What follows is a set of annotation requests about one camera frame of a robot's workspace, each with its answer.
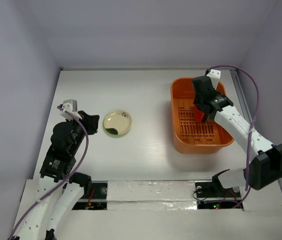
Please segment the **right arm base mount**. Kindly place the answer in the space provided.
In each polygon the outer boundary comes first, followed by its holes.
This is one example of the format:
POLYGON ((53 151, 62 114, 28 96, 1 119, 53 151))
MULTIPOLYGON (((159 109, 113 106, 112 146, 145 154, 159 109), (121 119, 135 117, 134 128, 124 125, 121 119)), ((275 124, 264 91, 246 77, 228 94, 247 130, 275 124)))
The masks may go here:
POLYGON ((243 204, 237 206, 242 200, 238 187, 222 188, 211 181, 195 182, 193 198, 197 202, 198 210, 243 209, 243 204))

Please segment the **green plate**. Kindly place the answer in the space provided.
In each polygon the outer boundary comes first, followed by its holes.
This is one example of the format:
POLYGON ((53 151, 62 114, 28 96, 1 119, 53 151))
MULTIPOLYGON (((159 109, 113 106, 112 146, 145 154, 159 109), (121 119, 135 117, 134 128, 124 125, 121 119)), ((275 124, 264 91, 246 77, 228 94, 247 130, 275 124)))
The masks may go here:
POLYGON ((116 120, 112 120, 109 117, 105 117, 103 121, 103 129, 106 134, 108 134, 110 137, 119 137, 119 129, 118 129, 118 123, 116 120))

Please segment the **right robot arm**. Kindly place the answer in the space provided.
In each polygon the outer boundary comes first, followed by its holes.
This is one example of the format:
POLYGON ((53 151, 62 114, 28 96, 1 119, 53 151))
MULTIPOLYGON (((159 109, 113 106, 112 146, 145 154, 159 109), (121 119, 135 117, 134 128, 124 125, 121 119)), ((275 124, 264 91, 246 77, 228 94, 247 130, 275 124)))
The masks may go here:
POLYGON ((282 144, 276 145, 263 137, 238 112, 233 102, 217 91, 208 75, 192 79, 198 121, 213 120, 224 128, 246 153, 246 166, 220 173, 211 183, 216 196, 224 195, 232 187, 261 190, 282 178, 282 144))

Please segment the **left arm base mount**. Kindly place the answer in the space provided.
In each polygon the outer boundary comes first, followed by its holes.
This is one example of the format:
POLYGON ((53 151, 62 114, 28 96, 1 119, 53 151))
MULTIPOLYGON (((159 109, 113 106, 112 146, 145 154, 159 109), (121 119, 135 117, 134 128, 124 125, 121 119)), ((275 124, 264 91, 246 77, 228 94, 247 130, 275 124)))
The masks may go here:
POLYGON ((73 210, 107 210, 107 181, 92 181, 92 188, 72 208, 73 210))

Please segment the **brown rimmed plate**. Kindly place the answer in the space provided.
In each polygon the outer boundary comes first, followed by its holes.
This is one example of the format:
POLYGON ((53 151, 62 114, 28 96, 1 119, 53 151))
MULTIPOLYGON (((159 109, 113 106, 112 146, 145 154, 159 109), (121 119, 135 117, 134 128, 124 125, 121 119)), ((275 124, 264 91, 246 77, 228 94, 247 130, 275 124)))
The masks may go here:
POLYGON ((204 117, 203 117, 203 122, 204 123, 212 123, 214 120, 212 117, 210 117, 208 114, 204 114, 204 117))

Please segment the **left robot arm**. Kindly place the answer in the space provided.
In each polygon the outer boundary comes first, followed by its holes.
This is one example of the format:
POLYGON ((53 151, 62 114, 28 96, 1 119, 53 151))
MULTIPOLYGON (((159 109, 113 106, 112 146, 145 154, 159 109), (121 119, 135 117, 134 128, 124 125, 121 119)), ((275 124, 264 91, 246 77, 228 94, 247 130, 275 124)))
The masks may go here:
POLYGON ((91 176, 77 172, 75 155, 82 141, 97 133, 98 115, 62 110, 65 121, 56 124, 39 172, 35 202, 13 228, 11 240, 55 240, 80 198, 90 195, 91 176))

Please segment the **orange dish rack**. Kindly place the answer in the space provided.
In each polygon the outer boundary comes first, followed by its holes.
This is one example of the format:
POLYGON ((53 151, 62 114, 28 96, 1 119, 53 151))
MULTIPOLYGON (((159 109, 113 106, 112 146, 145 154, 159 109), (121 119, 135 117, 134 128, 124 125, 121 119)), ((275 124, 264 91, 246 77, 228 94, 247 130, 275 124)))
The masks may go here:
POLYGON ((170 87, 173 144, 182 154, 214 154, 234 138, 213 122, 196 122, 192 78, 174 80, 170 87))

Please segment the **orange plate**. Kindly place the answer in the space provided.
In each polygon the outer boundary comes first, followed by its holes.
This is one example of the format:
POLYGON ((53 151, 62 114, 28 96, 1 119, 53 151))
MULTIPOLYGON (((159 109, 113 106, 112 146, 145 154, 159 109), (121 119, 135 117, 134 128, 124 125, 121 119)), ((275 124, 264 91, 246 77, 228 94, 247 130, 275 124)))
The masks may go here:
POLYGON ((196 123, 205 122, 205 114, 201 110, 199 110, 196 105, 194 105, 193 111, 194 111, 194 120, 196 123))

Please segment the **cream plate with ink drawing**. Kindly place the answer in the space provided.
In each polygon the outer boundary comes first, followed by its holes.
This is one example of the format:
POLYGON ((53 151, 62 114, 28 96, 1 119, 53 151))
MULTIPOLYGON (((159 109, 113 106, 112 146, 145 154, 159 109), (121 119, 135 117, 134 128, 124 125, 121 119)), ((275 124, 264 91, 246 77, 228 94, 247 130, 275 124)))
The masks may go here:
POLYGON ((113 136, 122 136, 129 132, 132 126, 131 115, 121 109, 109 112, 103 121, 105 131, 113 136))

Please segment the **aluminium rail right side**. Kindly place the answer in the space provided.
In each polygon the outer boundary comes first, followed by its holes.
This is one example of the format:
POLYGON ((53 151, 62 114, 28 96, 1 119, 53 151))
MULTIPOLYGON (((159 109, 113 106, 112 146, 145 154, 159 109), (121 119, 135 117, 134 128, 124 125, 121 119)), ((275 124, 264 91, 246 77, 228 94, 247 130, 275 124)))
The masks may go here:
POLYGON ((265 152, 272 148, 272 142, 260 135, 255 129, 255 122, 260 106, 260 91, 256 80, 245 70, 238 66, 230 66, 233 87, 228 96, 234 106, 230 108, 234 126, 230 127, 234 139, 245 153, 244 167, 231 171, 231 175, 245 180, 252 173, 252 160, 259 155, 258 151, 265 152), (246 102, 246 91, 243 84, 250 83, 255 91, 256 107, 253 113, 249 111, 246 102))

